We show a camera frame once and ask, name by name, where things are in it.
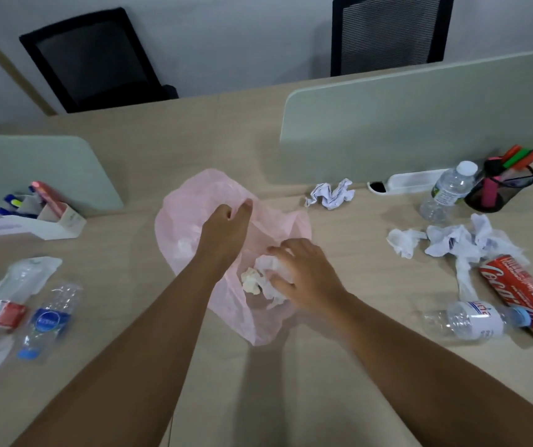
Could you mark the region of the person's left hand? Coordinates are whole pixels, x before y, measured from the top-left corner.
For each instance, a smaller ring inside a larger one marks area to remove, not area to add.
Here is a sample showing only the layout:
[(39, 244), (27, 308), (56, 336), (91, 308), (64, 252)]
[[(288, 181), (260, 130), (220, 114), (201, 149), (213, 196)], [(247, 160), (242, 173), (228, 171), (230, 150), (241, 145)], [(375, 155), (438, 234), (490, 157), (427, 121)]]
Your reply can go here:
[(206, 272), (221, 278), (239, 256), (247, 238), (248, 225), (237, 225), (227, 204), (219, 205), (204, 222), (195, 259)]

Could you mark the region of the white paper ball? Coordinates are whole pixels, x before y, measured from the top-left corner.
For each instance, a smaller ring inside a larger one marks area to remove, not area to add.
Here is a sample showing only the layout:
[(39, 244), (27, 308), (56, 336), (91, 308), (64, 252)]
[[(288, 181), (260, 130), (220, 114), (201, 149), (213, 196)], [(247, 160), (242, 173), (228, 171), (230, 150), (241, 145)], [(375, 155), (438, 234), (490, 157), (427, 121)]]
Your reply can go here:
[(262, 255), (256, 258), (254, 269), (257, 272), (255, 278), (256, 285), (262, 290), (262, 294), (266, 300), (269, 301), (267, 309), (275, 308), (279, 305), (283, 305), (287, 297), (276, 290), (270, 282), (270, 278), (278, 275), (286, 282), (292, 284), (292, 275), (287, 268), (279, 261), (274, 255)]

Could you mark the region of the pink plastic bag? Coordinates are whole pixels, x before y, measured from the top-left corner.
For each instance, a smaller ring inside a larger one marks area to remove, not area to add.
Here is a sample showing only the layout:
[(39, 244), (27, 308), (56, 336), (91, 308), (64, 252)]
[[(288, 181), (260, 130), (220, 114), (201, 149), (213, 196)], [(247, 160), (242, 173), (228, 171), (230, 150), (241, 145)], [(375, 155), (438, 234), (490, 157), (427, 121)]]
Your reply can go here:
[(261, 202), (225, 173), (208, 169), (185, 181), (168, 194), (155, 221), (158, 248), (177, 275), (196, 254), (204, 222), (221, 204), (237, 209), (246, 199), (253, 200), (253, 214), (240, 255), (215, 286), (208, 308), (242, 338), (255, 346), (267, 345), (278, 335), (283, 322), (294, 315), (295, 307), (285, 302), (267, 309), (263, 294), (242, 289), (240, 276), (254, 268), (267, 248), (289, 238), (312, 238), (306, 211), (284, 213)]

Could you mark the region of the person's right forearm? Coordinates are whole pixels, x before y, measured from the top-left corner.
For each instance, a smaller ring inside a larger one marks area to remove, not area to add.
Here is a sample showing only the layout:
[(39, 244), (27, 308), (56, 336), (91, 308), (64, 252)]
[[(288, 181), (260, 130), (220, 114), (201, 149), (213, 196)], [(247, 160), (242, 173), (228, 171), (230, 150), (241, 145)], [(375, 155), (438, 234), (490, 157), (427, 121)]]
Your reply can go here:
[(462, 357), (344, 292), (328, 313), (425, 447), (533, 447), (533, 405)]

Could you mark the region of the white desk tray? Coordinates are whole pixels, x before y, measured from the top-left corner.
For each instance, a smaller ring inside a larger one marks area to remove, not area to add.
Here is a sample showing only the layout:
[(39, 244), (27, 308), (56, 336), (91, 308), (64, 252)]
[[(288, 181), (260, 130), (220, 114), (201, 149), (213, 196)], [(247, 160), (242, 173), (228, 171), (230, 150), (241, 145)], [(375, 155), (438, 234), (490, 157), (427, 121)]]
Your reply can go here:
[(447, 170), (394, 174), (384, 182), (368, 182), (367, 189), (373, 194), (382, 196), (429, 193)]

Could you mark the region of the twisted white paper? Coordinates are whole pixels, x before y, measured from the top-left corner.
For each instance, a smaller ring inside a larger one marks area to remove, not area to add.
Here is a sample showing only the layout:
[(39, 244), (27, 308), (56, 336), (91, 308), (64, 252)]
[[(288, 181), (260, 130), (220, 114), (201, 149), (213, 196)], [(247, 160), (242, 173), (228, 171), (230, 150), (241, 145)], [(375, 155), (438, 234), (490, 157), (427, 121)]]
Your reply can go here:
[(478, 264), (478, 255), (465, 256), (457, 255), (455, 259), (456, 280), (458, 282), (458, 297), (460, 301), (478, 301), (477, 291), (471, 280), (471, 268), (473, 264)]

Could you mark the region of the large crumpled white paper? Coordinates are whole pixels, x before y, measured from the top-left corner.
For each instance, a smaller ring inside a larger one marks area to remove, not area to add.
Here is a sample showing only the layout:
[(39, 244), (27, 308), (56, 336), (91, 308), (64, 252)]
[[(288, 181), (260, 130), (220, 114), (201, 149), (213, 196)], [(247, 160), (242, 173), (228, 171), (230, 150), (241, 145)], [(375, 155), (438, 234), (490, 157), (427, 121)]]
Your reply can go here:
[(472, 214), (471, 226), (471, 229), (465, 225), (444, 228), (429, 226), (426, 234), (430, 243), (425, 253), (432, 257), (453, 255), (469, 263), (481, 263), (510, 255), (521, 265), (530, 265), (523, 248), (512, 243), (504, 231), (494, 229), (485, 214)]

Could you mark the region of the pale green desk divider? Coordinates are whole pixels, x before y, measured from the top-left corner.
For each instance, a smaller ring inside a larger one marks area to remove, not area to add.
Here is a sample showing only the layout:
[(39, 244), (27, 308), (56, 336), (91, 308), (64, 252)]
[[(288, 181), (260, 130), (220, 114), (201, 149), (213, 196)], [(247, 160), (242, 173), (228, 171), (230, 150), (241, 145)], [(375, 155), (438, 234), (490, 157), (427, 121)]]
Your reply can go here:
[(533, 149), (533, 52), (433, 65), (292, 92), (276, 181), (387, 180)]
[(26, 193), (35, 180), (49, 185), (83, 216), (124, 207), (84, 139), (0, 135), (0, 207), (5, 195)]

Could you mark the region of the crushed white label bottle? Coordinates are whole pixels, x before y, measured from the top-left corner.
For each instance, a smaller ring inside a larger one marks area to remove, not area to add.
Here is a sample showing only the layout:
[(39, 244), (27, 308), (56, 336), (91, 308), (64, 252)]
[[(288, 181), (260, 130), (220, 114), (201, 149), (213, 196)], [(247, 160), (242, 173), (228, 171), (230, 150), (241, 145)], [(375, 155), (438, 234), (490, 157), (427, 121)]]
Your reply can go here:
[(446, 345), (483, 343), (531, 326), (525, 309), (486, 301), (457, 301), (445, 309), (425, 310), (421, 320), (425, 334)]

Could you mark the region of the white desk organizer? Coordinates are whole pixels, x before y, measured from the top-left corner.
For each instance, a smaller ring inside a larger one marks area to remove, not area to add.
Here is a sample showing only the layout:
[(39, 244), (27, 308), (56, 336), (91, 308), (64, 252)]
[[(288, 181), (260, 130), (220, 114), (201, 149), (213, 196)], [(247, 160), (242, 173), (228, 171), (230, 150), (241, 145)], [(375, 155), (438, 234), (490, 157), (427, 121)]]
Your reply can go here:
[(19, 233), (31, 233), (42, 240), (67, 240), (77, 238), (82, 233), (87, 220), (70, 205), (61, 202), (64, 209), (58, 218), (48, 208), (43, 208), (36, 219), (8, 215), (0, 217), (0, 236)]

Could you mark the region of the clear bottle blue label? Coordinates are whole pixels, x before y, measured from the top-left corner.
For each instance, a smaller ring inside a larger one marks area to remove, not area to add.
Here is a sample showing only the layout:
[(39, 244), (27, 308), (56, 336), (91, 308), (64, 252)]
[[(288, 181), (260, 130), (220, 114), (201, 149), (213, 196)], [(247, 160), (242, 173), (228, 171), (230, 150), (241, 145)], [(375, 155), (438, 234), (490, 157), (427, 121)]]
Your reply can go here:
[(84, 288), (63, 282), (53, 288), (32, 313), (17, 358), (36, 360), (48, 353), (69, 326)]

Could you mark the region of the black mesh office chair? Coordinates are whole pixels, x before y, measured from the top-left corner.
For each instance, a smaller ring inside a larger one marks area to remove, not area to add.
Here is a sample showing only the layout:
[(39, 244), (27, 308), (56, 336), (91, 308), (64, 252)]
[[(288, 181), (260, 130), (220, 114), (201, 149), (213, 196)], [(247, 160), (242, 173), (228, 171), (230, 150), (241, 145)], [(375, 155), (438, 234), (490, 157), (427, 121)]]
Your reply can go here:
[(444, 59), (454, 0), (333, 0), (330, 76)]

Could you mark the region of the pink highlighter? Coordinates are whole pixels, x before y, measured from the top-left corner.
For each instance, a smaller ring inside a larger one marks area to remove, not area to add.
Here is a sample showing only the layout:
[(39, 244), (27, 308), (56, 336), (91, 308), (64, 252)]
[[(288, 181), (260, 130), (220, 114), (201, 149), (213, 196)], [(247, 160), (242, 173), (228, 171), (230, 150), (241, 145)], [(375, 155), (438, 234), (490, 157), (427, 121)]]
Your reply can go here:
[(502, 157), (492, 157), (485, 161), (483, 168), (483, 186), (481, 192), (481, 206), (493, 209), (498, 195), (498, 181), (504, 172)]

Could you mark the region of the blue yellow highlighters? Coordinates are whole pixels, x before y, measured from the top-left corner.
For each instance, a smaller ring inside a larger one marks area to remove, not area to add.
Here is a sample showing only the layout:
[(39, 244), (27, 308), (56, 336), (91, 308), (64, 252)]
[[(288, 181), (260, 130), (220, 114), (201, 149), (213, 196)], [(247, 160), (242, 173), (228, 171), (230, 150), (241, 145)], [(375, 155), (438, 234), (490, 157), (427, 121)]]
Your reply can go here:
[(43, 202), (32, 185), (26, 194), (7, 194), (3, 201), (5, 205), (0, 207), (0, 216), (37, 219), (43, 210)]

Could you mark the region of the light wooden trim strip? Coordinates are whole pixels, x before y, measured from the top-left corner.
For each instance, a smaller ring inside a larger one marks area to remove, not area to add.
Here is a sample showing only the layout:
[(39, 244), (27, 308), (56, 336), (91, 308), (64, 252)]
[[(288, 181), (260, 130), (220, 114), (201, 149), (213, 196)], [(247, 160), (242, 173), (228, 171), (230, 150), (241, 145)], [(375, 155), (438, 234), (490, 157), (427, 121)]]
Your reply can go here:
[(45, 100), (38, 90), (19, 71), (14, 63), (0, 49), (0, 67), (20, 90), (48, 117), (58, 115), (58, 112)]

